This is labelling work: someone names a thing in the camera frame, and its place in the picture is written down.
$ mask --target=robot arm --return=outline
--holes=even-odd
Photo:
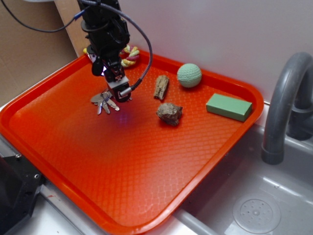
[[[105,3],[120,10],[118,0],[94,0],[93,2]],[[87,48],[89,54],[96,56],[92,64],[92,73],[104,76],[110,92],[118,102],[127,101],[131,94],[121,95],[121,92],[129,89],[130,85],[121,65],[120,51],[127,46],[130,35],[127,24],[116,13],[100,6],[90,6],[78,0],[83,14],[82,30],[88,33],[87,38],[90,46]]]

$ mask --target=sink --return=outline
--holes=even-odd
[[[313,149],[287,137],[284,161],[269,165],[263,133],[254,125],[181,205],[211,233],[313,234]]]

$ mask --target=black bracket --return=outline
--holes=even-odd
[[[0,235],[31,218],[43,177],[24,156],[0,157]]]

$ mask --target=faucet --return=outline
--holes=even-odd
[[[285,64],[273,97],[262,144],[262,159],[275,165],[284,159],[285,135],[307,140],[313,135],[313,58],[294,54]]]

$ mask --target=plastic tray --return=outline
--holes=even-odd
[[[126,70],[131,84],[147,62],[142,52],[139,64]],[[254,87],[208,71],[197,87],[182,87],[181,65],[155,55],[133,100],[118,103],[119,112],[97,115],[90,98],[106,83],[80,57],[8,104],[0,132],[105,231],[144,233],[171,215],[263,110]],[[177,127],[156,115],[159,75],[170,78],[163,102],[183,107]],[[251,115],[240,122],[208,113],[214,93],[252,102]]]

